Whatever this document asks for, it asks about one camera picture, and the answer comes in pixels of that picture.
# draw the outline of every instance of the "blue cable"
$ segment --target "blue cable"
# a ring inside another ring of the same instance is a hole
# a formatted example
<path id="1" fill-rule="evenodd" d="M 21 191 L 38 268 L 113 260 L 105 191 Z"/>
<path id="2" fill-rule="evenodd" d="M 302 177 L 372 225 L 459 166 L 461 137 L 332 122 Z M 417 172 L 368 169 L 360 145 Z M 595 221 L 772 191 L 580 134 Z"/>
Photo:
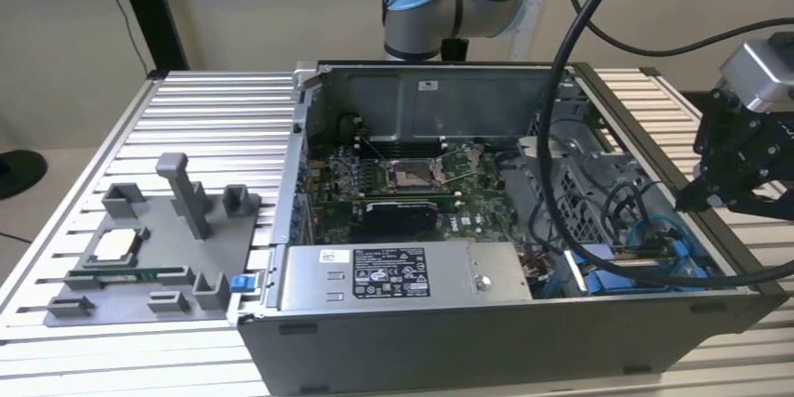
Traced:
<path id="1" fill-rule="evenodd" d="M 551 297 L 551 295 L 553 294 L 553 292 L 556 291 L 557 286 L 559 286 L 559 278 L 556 277 L 556 275 L 553 275 L 548 279 L 548 282 L 545 283 L 545 286 L 543 287 L 543 290 L 540 291 L 540 299 L 548 299 Z"/>
<path id="2" fill-rule="evenodd" d="M 695 244 L 692 243 L 692 238 L 689 237 L 688 232 L 685 232 L 683 230 L 683 227 L 671 218 L 665 218 L 664 216 L 653 214 L 653 215 L 648 216 L 647 219 L 660 220 L 667 225 L 669 225 L 680 233 L 680 235 L 683 237 L 683 241 L 684 241 L 685 245 L 688 246 L 689 252 L 695 249 Z M 631 239 L 633 239 L 633 233 L 640 228 L 643 223 L 644 223 L 644 218 L 640 218 L 636 221 L 636 223 L 633 224 L 633 226 L 631 227 L 631 229 L 628 230 L 628 234 L 625 235 L 625 245 L 628 245 L 628 243 L 631 242 Z"/>

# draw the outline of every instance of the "slotted aluminum surface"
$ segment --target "slotted aluminum surface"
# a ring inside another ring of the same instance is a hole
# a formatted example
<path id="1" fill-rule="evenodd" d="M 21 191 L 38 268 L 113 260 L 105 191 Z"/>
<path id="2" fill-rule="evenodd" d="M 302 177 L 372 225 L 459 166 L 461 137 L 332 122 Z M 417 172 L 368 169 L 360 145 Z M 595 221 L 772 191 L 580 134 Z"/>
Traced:
<path id="1" fill-rule="evenodd" d="M 637 70 L 597 71 L 680 170 L 695 161 L 689 146 L 696 112 L 660 78 Z M 148 193 L 166 193 L 152 175 L 162 151 L 192 156 L 188 171 L 209 191 L 244 182 L 264 197 L 248 261 L 250 271 L 268 263 L 269 223 L 290 117 L 288 73 L 174 73 L 144 90 L 132 108 L 129 136 L 109 148 L 94 179 L 64 218 L 45 227 L 30 247 L 38 258 L 1 315 L 0 395 L 266 395 L 241 339 L 226 322 L 121 324 L 49 329 L 41 307 L 58 292 L 60 278 L 88 244 L 101 218 L 100 193 L 110 181 L 137 181 Z M 124 128 L 117 131 L 124 135 Z M 774 185 L 768 193 L 778 193 Z M 766 265 L 794 258 L 794 226 L 767 218 L 719 211 Z M 46 234 L 52 237 L 48 243 Z M 794 292 L 794 282 L 783 281 Z M 4 285 L 2 292 L 9 290 Z M 792 395 L 794 301 L 748 332 L 711 338 L 659 376 L 608 377 L 416 396 Z"/>

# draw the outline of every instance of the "warning label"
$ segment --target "warning label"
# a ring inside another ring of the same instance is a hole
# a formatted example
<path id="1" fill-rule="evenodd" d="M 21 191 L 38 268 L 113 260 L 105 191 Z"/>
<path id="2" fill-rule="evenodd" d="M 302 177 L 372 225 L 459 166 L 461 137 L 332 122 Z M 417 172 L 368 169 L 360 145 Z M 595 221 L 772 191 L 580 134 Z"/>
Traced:
<path id="1" fill-rule="evenodd" d="M 367 298 L 424 298 L 431 295 L 424 248 L 353 250 L 352 294 Z"/>

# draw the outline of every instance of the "motherboard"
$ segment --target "motherboard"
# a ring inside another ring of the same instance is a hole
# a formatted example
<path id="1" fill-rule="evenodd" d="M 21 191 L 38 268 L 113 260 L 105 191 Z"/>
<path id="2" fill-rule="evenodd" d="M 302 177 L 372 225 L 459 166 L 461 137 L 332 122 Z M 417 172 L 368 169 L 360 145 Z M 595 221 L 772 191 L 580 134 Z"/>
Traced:
<path id="1" fill-rule="evenodd" d="M 308 162 L 314 244 L 523 240 L 497 151 L 479 140 L 352 145 Z"/>

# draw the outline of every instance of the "white sticker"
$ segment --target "white sticker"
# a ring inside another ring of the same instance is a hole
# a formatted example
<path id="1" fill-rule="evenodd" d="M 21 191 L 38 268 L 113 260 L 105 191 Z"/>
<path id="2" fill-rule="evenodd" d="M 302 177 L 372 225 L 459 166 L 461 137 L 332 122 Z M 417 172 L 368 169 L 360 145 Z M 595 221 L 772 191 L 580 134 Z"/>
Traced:
<path id="1" fill-rule="evenodd" d="M 437 81 L 419 81 L 419 91 L 437 90 Z"/>
<path id="2" fill-rule="evenodd" d="M 320 262 L 324 264 L 345 264 L 349 262 L 349 250 L 320 250 Z"/>

